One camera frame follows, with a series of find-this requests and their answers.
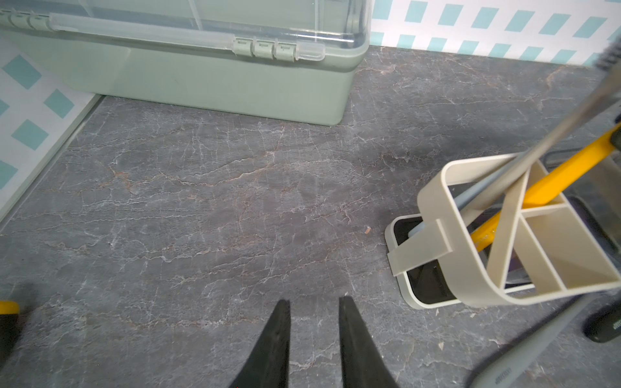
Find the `gray handle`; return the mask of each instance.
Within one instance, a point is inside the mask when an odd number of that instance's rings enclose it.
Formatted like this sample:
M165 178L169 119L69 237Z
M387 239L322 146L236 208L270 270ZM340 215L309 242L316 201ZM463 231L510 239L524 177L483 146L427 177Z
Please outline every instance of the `gray handle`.
M586 294L578 298L565 311L494 361L476 376L470 388L508 388L596 297L596 294Z
M512 165L520 161L520 158L524 156L525 153L526 152L522 152L518 154L513 160L510 160L509 162L507 162L506 165L500 167L499 169L497 169L490 175L486 176L482 180L478 181L474 185L467 188L467 190L462 192L460 195L456 196L455 205L457 205L457 209L461 210L466 205L468 205L471 200L473 200L476 196L478 196L481 193L481 191L485 190L490 184L492 184L496 179L498 179L498 177L502 176L507 170L509 170L509 168L511 168ZM414 236L416 233L423 230L424 227L425 227L425 222L421 222L420 224L416 225L414 228L412 228L412 230L410 230L407 233L407 237L410 238Z
M621 61L614 65L604 80L576 107L571 113L539 141L534 147L528 150L518 163L511 167L492 184L481 191L468 205L461 211L464 223L469 225L476 217L487 209L502 193L515 182L526 170L541 158L553 145L564 139L578 127L591 120L596 115L608 109L618 101L615 93L621 89Z

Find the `beige utensil holder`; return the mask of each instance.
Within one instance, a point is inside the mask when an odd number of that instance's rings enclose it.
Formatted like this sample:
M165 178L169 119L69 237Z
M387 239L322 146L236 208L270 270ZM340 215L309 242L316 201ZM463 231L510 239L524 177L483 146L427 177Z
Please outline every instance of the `beige utensil holder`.
M430 305L420 303L413 295L406 272L434 259L440 263L451 292L473 307L528 305L621 286L621 276L564 195L545 206L522 209L526 189L547 174L539 162L505 192L487 267L483 265L449 186L476 182L514 156L448 163L419 193L425 228L397 246L392 226L403 217L388 226L392 275L412 307L435 308L456 302ZM513 250L534 286L530 292L515 296L505 290Z

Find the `yellow and black tool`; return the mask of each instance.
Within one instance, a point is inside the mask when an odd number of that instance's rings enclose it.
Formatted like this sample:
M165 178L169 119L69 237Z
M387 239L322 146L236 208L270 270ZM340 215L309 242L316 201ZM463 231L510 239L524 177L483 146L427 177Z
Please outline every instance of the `yellow and black tool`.
M621 147L620 131L621 123L535 183L526 190L522 207L528 209L543 206L552 201L578 178L610 155L615 148ZM482 251L494 242L500 218L501 214L498 212L470 235L477 251Z
M0 368L9 358L19 337L19 304L0 300Z

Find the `sage green storage box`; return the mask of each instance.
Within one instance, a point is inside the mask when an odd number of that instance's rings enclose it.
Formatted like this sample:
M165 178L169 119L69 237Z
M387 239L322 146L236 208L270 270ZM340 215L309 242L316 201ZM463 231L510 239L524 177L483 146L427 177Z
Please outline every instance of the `sage green storage box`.
M0 29L74 89L333 125L369 0L0 0Z

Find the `teal patterned tile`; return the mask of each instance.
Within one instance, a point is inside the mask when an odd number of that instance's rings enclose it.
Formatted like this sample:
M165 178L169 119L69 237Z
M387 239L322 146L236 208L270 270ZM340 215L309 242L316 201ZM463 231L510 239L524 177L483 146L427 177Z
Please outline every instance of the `teal patterned tile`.
M617 28L617 30L612 33L612 35L608 38L608 40L615 40L619 36L621 36L621 27Z
M392 0L375 0L373 5L373 19L388 20L390 15L390 8L392 7Z
M399 41L397 42L397 47L400 48L412 48L414 44L415 35L401 35L399 36Z
M488 29L492 24L492 20L496 17L498 8L482 7L479 13L476 15L472 28L474 29Z
M543 35L556 35L571 15L566 14L553 14L550 16L546 24L543 26L539 34Z
M520 60L522 61L534 61L537 59L539 54L543 51L543 47L532 47L528 46L526 50L520 55Z
M0 160L0 189L6 186L16 172L17 168Z
M445 38L431 38L431 41L429 41L429 46L427 47L427 49L429 51L440 52L444 49L445 44L446 44Z
M2 69L26 89L30 89L41 78L41 73L21 55L17 55Z
M48 133L32 121L26 120L13 132L11 137L26 147L36 150L48 137Z
M474 42L472 40L464 40L461 43L460 49L457 51L457 54L465 54L472 55L476 47L479 45L479 42Z
M0 100L0 115L5 113L8 108L9 108L9 104L7 104L6 102Z
M73 109L73 102L65 97L58 89L54 90L50 97L44 102L52 112L56 113L61 119L64 119L67 113Z
M550 62L564 65L575 53L574 50L559 50Z
M521 32L534 14L535 11L517 11L505 31Z
M426 1L411 1L407 8L406 22L420 23L423 21L425 10L427 9Z
M489 56L493 56L494 58L504 58L505 54L507 53L507 51L509 51L510 47L511 45L506 45L504 43L496 43L492 47L492 51L489 52Z
M595 62L597 61L598 58L599 58L599 53L593 53L586 61L584 61L582 65L593 66L595 65Z
M438 24L440 25L455 25L457 23L457 18L461 14L461 9L464 6L460 4L447 4L444 6L444 11L442 11L442 15L440 16L440 20Z
M381 46L384 40L383 32L371 32L371 44L374 46Z
M595 31L602 27L602 24L607 20L605 17L591 16L586 19L582 26L574 34L574 38L590 38Z

